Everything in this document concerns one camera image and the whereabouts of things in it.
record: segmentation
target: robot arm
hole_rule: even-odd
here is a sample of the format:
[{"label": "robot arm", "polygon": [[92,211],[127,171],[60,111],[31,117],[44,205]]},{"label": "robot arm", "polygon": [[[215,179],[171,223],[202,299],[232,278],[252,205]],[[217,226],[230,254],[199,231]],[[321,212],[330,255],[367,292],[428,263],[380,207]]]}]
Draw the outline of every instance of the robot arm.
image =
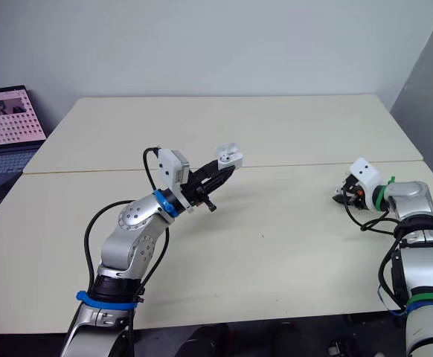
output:
[{"label": "robot arm", "polygon": [[157,239],[166,231],[165,249],[169,225],[179,214],[192,212],[194,206],[205,203],[210,211],[215,210],[208,195],[243,162],[235,144],[218,147],[216,160],[195,172],[179,151],[155,149],[155,154],[168,188],[154,190],[120,212],[115,230],[103,245],[95,281],[87,292],[77,294],[82,303],[66,336],[62,357],[115,357],[132,352],[125,337],[133,333],[133,312],[143,301],[144,285],[156,267],[144,278]]},{"label": "robot arm", "polygon": [[[433,201],[428,186],[393,179],[384,184],[378,171],[360,158],[334,196],[337,202],[341,191],[350,193],[351,204],[358,208],[389,210],[397,215],[400,222],[394,230],[395,242],[379,270],[381,287],[407,314],[407,356],[433,356]],[[383,277],[390,260],[393,292]]]}]

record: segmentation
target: blue ring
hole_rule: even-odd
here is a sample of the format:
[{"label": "blue ring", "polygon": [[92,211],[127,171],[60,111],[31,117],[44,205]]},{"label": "blue ring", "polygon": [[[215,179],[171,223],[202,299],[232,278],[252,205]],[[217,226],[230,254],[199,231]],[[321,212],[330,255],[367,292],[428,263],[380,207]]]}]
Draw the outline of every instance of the blue ring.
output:
[{"label": "blue ring", "polygon": [[137,303],[104,303],[91,299],[86,292],[81,290],[76,294],[76,299],[84,302],[85,305],[106,310],[130,310],[137,307]]},{"label": "blue ring", "polygon": [[179,215],[175,207],[165,199],[164,195],[162,195],[159,190],[155,190],[153,195],[157,198],[157,202],[164,208],[165,212],[170,214],[173,218]]},{"label": "blue ring", "polygon": [[410,312],[413,312],[416,309],[419,309],[420,307],[424,307],[424,306],[430,306],[433,305],[433,301],[417,301],[416,303],[411,303],[410,305],[407,306],[407,315]]}]

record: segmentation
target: white plastic part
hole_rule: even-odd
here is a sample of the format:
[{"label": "white plastic part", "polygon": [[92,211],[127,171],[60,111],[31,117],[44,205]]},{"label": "white plastic part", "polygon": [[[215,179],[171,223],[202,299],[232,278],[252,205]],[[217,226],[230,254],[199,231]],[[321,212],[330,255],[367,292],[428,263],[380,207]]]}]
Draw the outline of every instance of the white plastic part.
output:
[{"label": "white plastic part", "polygon": [[372,202],[372,195],[377,186],[384,184],[379,171],[364,158],[359,158],[350,166],[350,173],[359,180],[359,184],[364,190],[367,208],[377,211]]},{"label": "white plastic part", "polygon": [[215,149],[215,156],[218,159],[218,170],[234,166],[238,170],[243,165],[243,154],[238,152],[235,143],[220,145]]},{"label": "white plastic part", "polygon": [[193,207],[182,194],[180,185],[186,184],[190,164],[188,160],[177,150],[160,149],[158,151],[158,172],[162,181],[170,188],[175,197],[188,213],[193,212]]}]

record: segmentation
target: black cable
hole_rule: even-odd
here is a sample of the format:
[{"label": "black cable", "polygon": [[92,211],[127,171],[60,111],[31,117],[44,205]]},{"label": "black cable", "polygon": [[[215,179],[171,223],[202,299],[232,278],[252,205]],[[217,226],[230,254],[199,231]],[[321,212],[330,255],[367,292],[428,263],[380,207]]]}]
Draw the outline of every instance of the black cable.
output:
[{"label": "black cable", "polygon": [[368,222],[362,224],[359,221],[357,221],[357,219],[352,215],[352,213],[349,210],[349,204],[347,203],[347,191],[346,191],[345,187],[342,188],[342,198],[344,200],[344,208],[345,208],[345,211],[347,212],[347,215],[349,216],[350,219],[352,219],[352,222],[354,222],[356,225],[358,225],[360,227],[361,231],[373,231],[373,232],[377,232],[377,233],[388,234],[389,236],[394,235],[394,232],[381,231],[380,229],[372,228],[373,226],[377,225],[378,223],[385,222],[385,221],[399,223],[399,221],[396,219],[385,218],[387,216],[388,212],[385,212],[379,218],[372,219],[371,221],[368,221]]},{"label": "black cable", "polygon": [[129,326],[127,327],[129,334],[129,356],[134,357],[134,309],[129,309]]},{"label": "black cable", "polygon": [[71,325],[69,325],[68,332],[66,333],[66,336],[65,336],[65,344],[64,344],[64,346],[62,347],[61,353],[62,353],[63,350],[65,349],[65,347],[66,347],[66,342],[68,341],[68,338],[69,338],[69,336],[70,336],[70,334],[71,334],[71,331],[73,330],[74,324],[76,323],[77,316],[79,315],[80,310],[81,310],[81,305],[83,305],[83,303],[80,303],[80,305],[77,307],[76,312],[74,313],[73,319],[71,320]]},{"label": "black cable", "polygon": [[394,244],[392,244],[392,246],[388,250],[387,254],[383,257],[382,262],[380,263],[378,277],[379,277],[379,283],[380,283],[380,286],[382,287],[382,289],[384,289],[384,291],[387,293],[387,295],[398,305],[398,307],[401,310],[404,310],[405,305],[399,299],[397,299],[395,294],[390,290],[387,282],[385,281],[385,277],[383,274],[385,271],[385,266],[390,261],[390,259],[392,257],[392,253],[394,253],[396,251],[401,240],[402,240],[402,235],[395,237]]},{"label": "black cable", "polygon": [[144,278],[144,280],[142,280],[141,285],[138,287],[138,289],[136,290],[136,293],[134,295],[134,298],[136,299],[138,295],[140,295],[142,293],[142,290],[145,287],[145,284],[147,284],[147,282],[149,281],[150,277],[152,277],[152,274],[154,274],[154,271],[157,269],[158,264],[160,264],[160,262],[162,261],[162,259],[164,258],[165,252],[167,251],[167,247],[169,246],[169,240],[170,240],[170,231],[169,228],[165,228],[165,242],[164,242],[164,247],[162,248],[162,251],[160,252],[160,255],[158,256],[155,264],[153,265],[153,267],[149,270],[149,272],[147,273],[146,277]]},{"label": "black cable", "polygon": [[94,217],[92,217],[91,221],[88,224],[88,227],[86,228],[86,232],[84,233],[84,255],[86,256],[86,264],[88,265],[89,270],[89,284],[88,284],[88,294],[91,293],[92,285],[94,284],[94,266],[92,265],[92,258],[91,258],[91,252],[89,251],[89,234],[91,233],[92,226],[97,221],[97,219],[100,217],[101,214],[106,212],[107,210],[118,206],[118,205],[125,205],[132,202],[131,199],[127,199],[124,201],[117,201],[114,203],[111,203],[110,205],[105,206],[105,208],[102,208],[97,212]]},{"label": "black cable", "polygon": [[[149,152],[154,152],[155,155],[158,155],[158,147],[149,147],[149,148],[147,148],[147,149],[144,150],[144,154],[142,155],[142,158],[144,160],[145,172],[147,174],[147,178],[149,179],[150,186],[152,186],[153,190],[156,190],[154,181],[152,179],[152,176],[150,175],[149,164],[147,163],[147,154]],[[111,208],[113,208],[115,206],[118,206],[118,205],[129,204],[130,202],[132,202],[132,200],[124,200],[124,201],[114,202],[114,203],[111,203],[110,205],[105,206],[104,208],[102,208],[101,210],[99,210],[99,212],[97,212],[92,217],[91,221],[89,222],[89,224],[88,224],[88,226],[86,228],[86,232],[84,233],[84,254],[86,256],[86,264],[88,266],[88,271],[89,271],[88,294],[91,293],[92,286],[94,284],[94,266],[92,264],[91,252],[89,250],[89,234],[91,233],[92,226],[97,221],[97,219],[104,212],[106,212],[107,210],[109,210],[109,209],[111,209]],[[135,296],[134,296],[134,300],[136,300],[137,296],[139,294],[141,294],[141,292],[143,291],[145,285],[149,281],[150,277],[152,277],[154,271],[157,269],[158,265],[160,264],[160,262],[164,258],[165,252],[167,251],[167,247],[169,245],[169,240],[170,240],[170,231],[169,231],[169,228],[165,228],[165,243],[164,243],[164,247],[162,248],[162,252],[158,256],[158,258],[157,258],[155,264],[153,265],[153,267],[149,270],[149,273],[147,273],[147,275],[144,278],[144,280],[142,280],[141,285],[139,285],[138,289],[136,290],[136,293],[135,293]],[[76,321],[76,317],[77,317],[77,313],[79,312],[79,308],[80,307],[78,307],[78,310],[76,311],[76,314],[74,315],[73,322],[71,323],[71,326],[69,327],[68,334],[67,334],[66,338],[68,338],[69,333],[71,332],[71,328],[73,327],[74,322]],[[130,309],[129,310],[129,326],[128,326],[128,330],[129,330],[128,331],[129,355],[131,357],[134,357],[134,309]]]},{"label": "black cable", "polygon": [[[155,191],[156,187],[155,187],[154,181],[152,179],[152,176],[150,175],[149,164],[147,163],[147,154],[151,151],[154,152],[155,155],[158,155],[158,147],[149,147],[149,148],[144,150],[144,154],[142,155],[142,159],[144,160],[144,168],[145,168],[145,172],[147,174],[147,178],[149,179],[150,186],[152,186],[152,189]],[[139,285],[139,287],[135,291],[134,299],[133,299],[134,301],[137,301],[138,296],[140,294],[142,294],[144,287],[147,284],[147,282],[149,281],[150,277],[152,277],[152,275],[154,274],[154,271],[157,269],[157,267],[160,264],[160,262],[162,261],[162,259],[164,259],[165,252],[167,251],[167,247],[169,245],[169,240],[170,240],[170,231],[169,231],[169,228],[165,228],[164,247],[162,248],[162,251],[161,251],[160,255],[158,256],[156,262],[154,263],[152,268],[149,270],[149,272],[147,273],[144,280],[142,280],[141,285]],[[129,342],[129,357],[134,357],[134,309],[129,310],[128,342]]]},{"label": "black cable", "polygon": [[[397,224],[400,223],[400,221],[398,219],[386,218],[388,215],[388,210],[386,212],[384,212],[383,215],[381,215],[379,218],[372,219],[372,220],[367,221],[366,223],[362,224],[359,221],[357,221],[357,219],[355,219],[355,217],[352,215],[352,213],[349,210],[349,206],[347,204],[347,191],[344,187],[342,188],[342,197],[344,199],[344,208],[345,208],[345,211],[347,212],[347,215],[350,217],[350,219],[352,219],[352,221],[356,225],[358,225],[360,227],[361,231],[373,231],[373,232],[377,232],[377,233],[388,234],[391,236],[394,235],[394,232],[381,231],[381,230],[373,228],[374,225],[376,225],[380,222],[393,222],[393,223],[397,223]],[[385,281],[385,276],[383,274],[385,271],[385,267],[387,266],[387,263],[391,259],[392,253],[394,253],[396,251],[398,245],[400,244],[400,240],[402,240],[402,236],[395,237],[394,244],[392,244],[392,246],[390,247],[388,252],[383,257],[382,262],[380,263],[380,267],[379,267],[378,278],[379,278],[380,286],[387,293],[387,295],[398,305],[399,308],[404,309],[405,306],[403,305],[403,303],[399,299],[397,299],[395,294],[390,290],[387,282]]]},{"label": "black cable", "polygon": [[154,180],[150,175],[149,164],[147,163],[147,154],[151,151],[155,154],[155,156],[158,156],[158,147],[147,147],[144,150],[144,153],[142,154],[142,160],[144,161],[144,169],[145,169],[145,173],[147,174],[147,178],[149,179],[150,186],[152,186],[152,189],[155,191],[156,188],[155,188]]}]

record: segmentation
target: green ring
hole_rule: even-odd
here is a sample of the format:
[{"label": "green ring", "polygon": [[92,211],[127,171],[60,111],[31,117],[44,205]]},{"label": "green ring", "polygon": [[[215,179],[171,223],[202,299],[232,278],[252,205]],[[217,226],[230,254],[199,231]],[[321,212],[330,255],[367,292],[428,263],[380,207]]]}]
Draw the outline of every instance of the green ring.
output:
[{"label": "green ring", "polygon": [[433,300],[433,292],[425,292],[422,294],[414,295],[413,297],[411,297],[410,300],[408,300],[407,306],[410,305],[411,303],[416,303],[422,300]]},{"label": "green ring", "polygon": [[390,178],[390,181],[384,187],[382,187],[382,189],[380,190],[379,195],[377,196],[377,200],[375,201],[375,208],[377,210],[381,210],[380,204],[382,203],[383,195],[385,193],[385,188],[387,188],[388,184],[391,184],[393,182],[395,182],[395,176],[392,176]]}]

